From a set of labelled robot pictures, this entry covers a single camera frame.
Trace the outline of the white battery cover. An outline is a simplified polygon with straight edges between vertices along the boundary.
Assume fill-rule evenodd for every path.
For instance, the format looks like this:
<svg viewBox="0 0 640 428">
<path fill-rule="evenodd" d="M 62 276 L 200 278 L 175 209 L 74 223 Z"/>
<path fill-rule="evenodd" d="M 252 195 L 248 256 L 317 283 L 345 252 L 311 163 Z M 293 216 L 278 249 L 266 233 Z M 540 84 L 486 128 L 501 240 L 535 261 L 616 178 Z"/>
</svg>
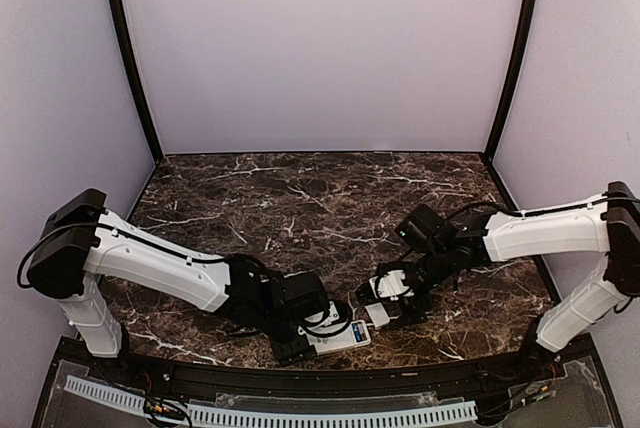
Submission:
<svg viewBox="0 0 640 428">
<path fill-rule="evenodd" d="M 373 303 L 365 306 L 365 310 L 375 329 L 382 328 L 391 322 L 391 318 L 382 303 Z"/>
</svg>

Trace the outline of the white remote control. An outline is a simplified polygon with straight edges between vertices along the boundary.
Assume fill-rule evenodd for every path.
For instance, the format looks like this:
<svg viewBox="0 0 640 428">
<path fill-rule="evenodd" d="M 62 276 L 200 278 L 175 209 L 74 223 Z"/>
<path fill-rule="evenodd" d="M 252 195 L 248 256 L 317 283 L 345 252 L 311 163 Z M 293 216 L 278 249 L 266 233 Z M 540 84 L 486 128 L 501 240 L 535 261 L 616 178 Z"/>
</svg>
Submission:
<svg viewBox="0 0 640 428">
<path fill-rule="evenodd" d="M 329 353 L 361 348 L 361 347 L 370 345 L 371 336 L 370 336 L 367 325 L 366 327 L 369 335 L 369 340 L 364 343 L 357 343 L 354 340 L 354 337 L 352 334 L 351 324 L 350 324 L 350 327 L 344 332 L 328 338 L 319 338 L 317 336 L 314 336 L 308 333 L 306 333 L 305 335 L 308 337 L 309 342 L 315 346 L 317 350 L 317 355 L 326 355 Z"/>
</svg>

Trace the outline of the blue battery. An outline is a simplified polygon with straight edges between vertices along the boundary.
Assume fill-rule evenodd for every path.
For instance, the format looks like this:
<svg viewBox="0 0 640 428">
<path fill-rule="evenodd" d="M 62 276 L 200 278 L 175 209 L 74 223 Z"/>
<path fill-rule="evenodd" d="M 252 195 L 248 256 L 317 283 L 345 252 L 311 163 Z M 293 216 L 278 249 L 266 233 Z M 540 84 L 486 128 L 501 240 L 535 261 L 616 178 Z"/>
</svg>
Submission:
<svg viewBox="0 0 640 428">
<path fill-rule="evenodd" d="M 352 334 L 354 340 L 357 343 L 364 343 L 369 340 L 366 324 L 361 321 L 356 321 L 351 324 Z"/>
</svg>

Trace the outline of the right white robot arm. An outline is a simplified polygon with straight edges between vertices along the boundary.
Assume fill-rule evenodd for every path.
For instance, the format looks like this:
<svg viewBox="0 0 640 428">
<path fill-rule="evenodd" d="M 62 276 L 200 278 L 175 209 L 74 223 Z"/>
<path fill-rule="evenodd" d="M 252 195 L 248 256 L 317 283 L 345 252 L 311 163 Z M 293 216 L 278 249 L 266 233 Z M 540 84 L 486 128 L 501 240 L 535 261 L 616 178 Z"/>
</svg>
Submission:
<svg viewBox="0 0 640 428">
<path fill-rule="evenodd" d="M 410 221 L 400 235 L 422 258 L 392 275 L 394 297 L 429 292 L 458 272 L 511 259 L 565 252 L 604 254 L 568 298 L 535 323 L 534 343 L 516 353 L 510 372 L 534 380 L 557 353 L 618 304 L 639 295 L 639 200 L 621 181 L 571 204 L 533 211 L 497 210 L 453 226 L 428 207 L 424 222 Z"/>
</svg>

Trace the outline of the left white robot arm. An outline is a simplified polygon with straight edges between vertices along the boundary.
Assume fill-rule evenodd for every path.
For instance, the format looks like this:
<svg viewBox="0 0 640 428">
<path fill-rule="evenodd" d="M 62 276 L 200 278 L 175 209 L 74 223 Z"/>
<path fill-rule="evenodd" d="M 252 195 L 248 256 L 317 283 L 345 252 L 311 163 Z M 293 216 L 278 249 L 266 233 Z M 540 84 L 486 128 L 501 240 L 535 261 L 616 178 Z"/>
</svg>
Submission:
<svg viewBox="0 0 640 428">
<path fill-rule="evenodd" d="M 246 254 L 205 255 L 137 228 L 87 189 L 47 219 L 20 261 L 17 284 L 54 299 L 91 355 L 120 384 L 141 375 L 127 351 L 128 334 L 107 307 L 98 277 L 109 276 L 181 299 L 291 349 L 287 361 L 312 357 L 305 333 L 331 315 L 326 289 L 313 272 L 293 275 Z"/>
</svg>

